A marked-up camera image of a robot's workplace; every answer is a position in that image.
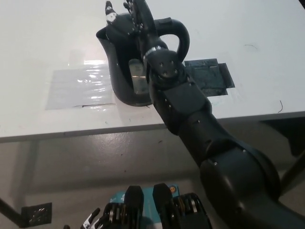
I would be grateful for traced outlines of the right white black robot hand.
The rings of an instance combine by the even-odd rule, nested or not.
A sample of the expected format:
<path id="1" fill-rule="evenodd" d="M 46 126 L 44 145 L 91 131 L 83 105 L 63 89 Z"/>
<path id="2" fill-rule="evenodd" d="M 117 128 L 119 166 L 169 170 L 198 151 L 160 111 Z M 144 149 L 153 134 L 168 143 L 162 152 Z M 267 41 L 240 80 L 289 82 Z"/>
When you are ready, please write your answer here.
<path id="1" fill-rule="evenodd" d="M 167 49 L 157 33 L 153 16 L 144 0 L 127 0 L 123 3 L 127 14 L 118 14 L 111 3 L 105 3 L 107 36 L 114 43 L 126 40 L 133 43 L 137 52 L 144 57 L 150 49 Z"/>

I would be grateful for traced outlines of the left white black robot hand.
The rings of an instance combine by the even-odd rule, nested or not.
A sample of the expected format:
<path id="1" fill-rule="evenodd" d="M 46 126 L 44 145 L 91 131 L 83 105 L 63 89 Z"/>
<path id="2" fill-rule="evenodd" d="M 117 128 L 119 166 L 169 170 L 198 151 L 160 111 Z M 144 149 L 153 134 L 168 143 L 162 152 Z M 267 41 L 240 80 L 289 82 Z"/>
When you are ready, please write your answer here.
<path id="1" fill-rule="evenodd" d="M 101 209 L 96 208 L 87 219 L 81 224 L 80 229 L 101 229 L 109 221 L 109 217 L 104 215 L 95 220 Z"/>

